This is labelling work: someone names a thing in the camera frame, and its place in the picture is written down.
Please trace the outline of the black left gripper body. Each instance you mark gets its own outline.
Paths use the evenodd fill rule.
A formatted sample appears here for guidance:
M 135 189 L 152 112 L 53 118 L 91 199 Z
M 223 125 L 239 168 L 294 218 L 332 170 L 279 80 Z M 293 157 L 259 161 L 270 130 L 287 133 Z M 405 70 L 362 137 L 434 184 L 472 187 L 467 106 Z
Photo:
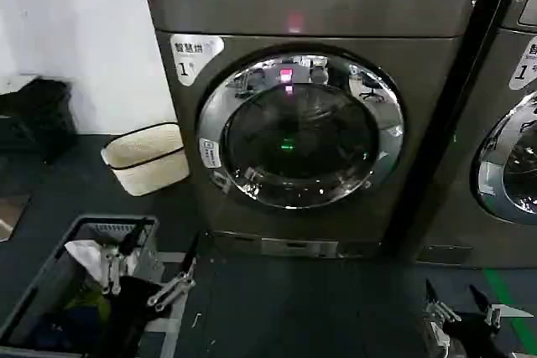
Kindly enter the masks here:
M 103 344 L 133 344 L 139 342 L 150 320 L 158 317 L 148 301 L 162 289 L 158 283 L 124 276 L 121 291 L 111 300 L 111 313 L 103 335 Z

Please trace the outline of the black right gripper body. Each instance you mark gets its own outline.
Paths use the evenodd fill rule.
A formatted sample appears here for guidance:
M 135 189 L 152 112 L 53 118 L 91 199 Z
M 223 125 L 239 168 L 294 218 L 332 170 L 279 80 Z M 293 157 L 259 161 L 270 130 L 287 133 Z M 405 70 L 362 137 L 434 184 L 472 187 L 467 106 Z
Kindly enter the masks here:
M 460 320 L 446 321 L 442 325 L 444 332 L 459 340 L 467 357 L 505 357 L 494 341 L 500 328 L 489 324 L 482 316 L 462 316 Z

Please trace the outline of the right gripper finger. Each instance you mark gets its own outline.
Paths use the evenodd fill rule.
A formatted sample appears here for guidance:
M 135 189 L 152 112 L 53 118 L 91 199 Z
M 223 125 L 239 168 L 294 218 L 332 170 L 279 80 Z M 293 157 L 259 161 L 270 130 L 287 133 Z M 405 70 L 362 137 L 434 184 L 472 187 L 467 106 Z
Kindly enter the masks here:
M 440 300 L 432 282 L 425 280 L 425 326 L 434 335 L 458 335 L 461 316 Z
M 501 321 L 501 309 L 494 308 L 487 295 L 473 284 L 470 284 L 469 288 L 478 309 L 485 314 L 485 322 L 492 327 L 499 327 Z

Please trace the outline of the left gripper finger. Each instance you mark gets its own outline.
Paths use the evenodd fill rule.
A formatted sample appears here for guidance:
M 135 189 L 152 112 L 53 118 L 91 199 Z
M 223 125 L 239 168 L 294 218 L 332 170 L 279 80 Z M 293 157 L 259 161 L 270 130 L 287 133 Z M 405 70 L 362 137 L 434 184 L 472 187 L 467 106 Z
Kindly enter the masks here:
M 189 246 L 187 253 L 180 263 L 178 273 L 161 289 L 149 297 L 147 306 L 155 312 L 162 312 L 171 305 L 180 295 L 188 293 L 195 285 L 194 266 L 196 252 L 199 245 L 199 234 L 196 234 Z
M 104 243 L 101 248 L 102 293 L 120 294 L 120 278 L 132 276 L 143 249 L 147 220 L 136 220 L 133 224 L 123 224 L 121 238 Z

